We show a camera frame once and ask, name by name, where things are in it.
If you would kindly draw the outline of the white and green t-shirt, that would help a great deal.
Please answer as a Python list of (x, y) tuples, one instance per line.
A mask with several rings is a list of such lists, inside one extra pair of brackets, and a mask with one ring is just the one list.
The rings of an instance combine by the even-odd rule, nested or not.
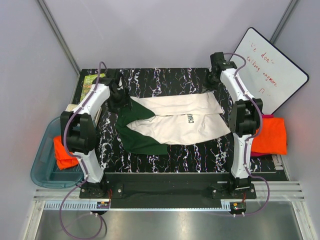
[(169, 145), (194, 145), (231, 132), (212, 92), (130, 100), (115, 124), (129, 153), (166, 155)]

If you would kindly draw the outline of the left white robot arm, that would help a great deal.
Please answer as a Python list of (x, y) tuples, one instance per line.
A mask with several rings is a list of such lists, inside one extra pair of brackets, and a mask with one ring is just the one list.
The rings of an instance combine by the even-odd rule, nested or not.
[(61, 142), (67, 154), (75, 157), (84, 174), (81, 189), (97, 198), (108, 193), (104, 172), (95, 152), (97, 144), (95, 117), (104, 103), (111, 113), (130, 105), (129, 90), (123, 86), (123, 74), (114, 69), (97, 76), (84, 99), (72, 110), (60, 115)]

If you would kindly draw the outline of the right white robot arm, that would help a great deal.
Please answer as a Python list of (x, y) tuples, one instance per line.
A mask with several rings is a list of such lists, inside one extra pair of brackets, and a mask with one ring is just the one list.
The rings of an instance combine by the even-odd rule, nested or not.
[(216, 85), (223, 84), (232, 99), (227, 126), (233, 134), (234, 152), (226, 191), (236, 199), (251, 188), (251, 148), (254, 137), (260, 132), (263, 101), (249, 92), (240, 77), (239, 71), (246, 66), (245, 58), (234, 54), (243, 60), (243, 65), (237, 67), (235, 62), (225, 59), (226, 55), (224, 52), (210, 55), (211, 68), (206, 73), (203, 87), (212, 91)]

